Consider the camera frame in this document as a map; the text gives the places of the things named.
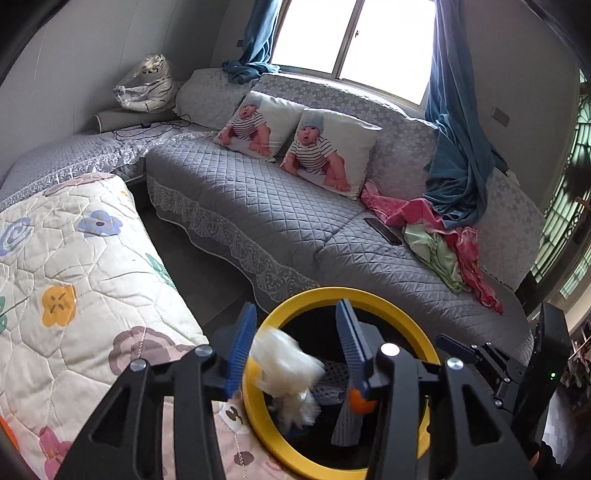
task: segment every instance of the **baby photo pillow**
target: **baby photo pillow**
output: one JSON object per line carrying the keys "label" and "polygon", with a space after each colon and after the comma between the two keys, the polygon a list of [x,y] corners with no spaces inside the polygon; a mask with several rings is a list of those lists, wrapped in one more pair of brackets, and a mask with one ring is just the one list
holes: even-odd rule
{"label": "baby photo pillow", "polygon": [[306,108],[281,168],[356,200],[380,130],[343,113]]}
{"label": "baby photo pillow", "polygon": [[214,139],[219,145],[260,160],[272,160],[300,120],[304,106],[250,92]]}

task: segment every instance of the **window frame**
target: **window frame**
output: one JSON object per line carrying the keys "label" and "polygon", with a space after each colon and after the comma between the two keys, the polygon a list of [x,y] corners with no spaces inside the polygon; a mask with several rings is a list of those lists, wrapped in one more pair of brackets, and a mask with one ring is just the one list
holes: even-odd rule
{"label": "window frame", "polygon": [[[283,0],[281,5],[281,9],[279,12],[279,21],[277,24],[277,32],[275,32],[275,39],[279,38],[281,35],[281,29],[283,27],[283,22],[285,21],[285,17],[287,16],[287,12],[291,5],[292,0]],[[339,53],[335,60],[335,66],[333,67],[333,71],[331,73],[320,72],[318,70],[310,70],[305,69],[302,67],[291,67],[289,65],[281,65],[278,64],[280,67],[280,71],[283,73],[294,73],[298,75],[310,76],[321,78],[324,80],[329,80],[331,82],[341,83],[343,85],[348,85],[351,87],[355,87],[361,90],[365,90],[369,93],[373,93],[375,95],[379,95],[390,102],[399,105],[404,109],[409,109],[414,113],[419,113],[421,116],[424,116],[425,109],[427,107],[427,98],[429,92],[429,82],[427,82],[427,86],[425,91],[423,92],[423,98],[421,99],[421,103],[413,103],[410,100],[406,100],[406,98],[399,97],[393,93],[386,92],[384,90],[380,90],[376,87],[372,87],[371,85],[366,85],[364,83],[354,82],[353,80],[341,79],[339,78],[341,71],[343,70],[343,65],[345,64],[345,58],[349,52],[349,46],[351,45],[351,41],[355,36],[355,31],[357,29],[357,23],[359,22],[359,17],[361,16],[361,10],[363,10],[363,5],[365,0],[356,0],[355,6],[353,7],[353,12],[351,13],[351,18],[349,19],[349,24],[347,25],[347,29],[345,30],[345,34],[343,36],[343,41],[341,42]],[[271,51],[271,62],[272,56],[275,53],[275,43],[273,42],[273,50]]]}

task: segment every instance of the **baby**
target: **baby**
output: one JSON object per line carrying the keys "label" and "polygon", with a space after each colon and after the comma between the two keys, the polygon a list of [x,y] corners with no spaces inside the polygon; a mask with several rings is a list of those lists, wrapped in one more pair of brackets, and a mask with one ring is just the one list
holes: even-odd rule
{"label": "baby", "polygon": [[326,174],[324,185],[341,192],[348,192],[351,187],[345,174],[345,160],[321,135],[324,132],[324,117],[319,113],[306,115],[300,122],[300,130],[290,145],[281,164],[283,170],[297,175],[298,167],[310,173]]}
{"label": "baby", "polygon": [[240,140],[251,140],[248,145],[249,150],[266,157],[271,156],[269,151],[271,129],[267,126],[265,117],[258,111],[261,107],[261,100],[258,97],[246,99],[236,115],[218,135],[224,145],[228,146],[232,137],[238,137]]}

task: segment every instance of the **blue flower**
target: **blue flower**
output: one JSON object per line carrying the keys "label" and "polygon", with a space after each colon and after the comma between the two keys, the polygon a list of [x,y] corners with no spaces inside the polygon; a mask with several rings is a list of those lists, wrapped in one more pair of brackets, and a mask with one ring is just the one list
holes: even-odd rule
{"label": "blue flower", "polygon": [[89,217],[84,217],[78,223],[78,231],[84,236],[111,236],[121,231],[123,222],[117,217],[109,215],[104,210],[95,210]]}
{"label": "blue flower", "polygon": [[31,236],[33,228],[29,217],[19,218],[8,225],[0,236],[0,257],[5,257],[10,252],[23,246]]}

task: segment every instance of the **striped shirt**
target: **striped shirt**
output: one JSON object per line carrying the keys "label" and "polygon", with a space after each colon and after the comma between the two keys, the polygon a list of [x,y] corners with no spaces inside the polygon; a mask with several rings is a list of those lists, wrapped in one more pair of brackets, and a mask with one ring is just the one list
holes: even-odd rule
{"label": "striped shirt", "polygon": [[293,153],[298,163],[310,173],[318,173],[324,167],[326,158],[336,152],[329,140],[318,137],[316,141],[308,146],[302,145],[296,138],[290,145],[285,156]]}
{"label": "striped shirt", "polygon": [[240,118],[240,115],[236,114],[232,120],[230,120],[229,125],[240,140],[250,140],[251,135],[264,123],[265,117],[262,116],[262,113],[254,112],[244,120]]}

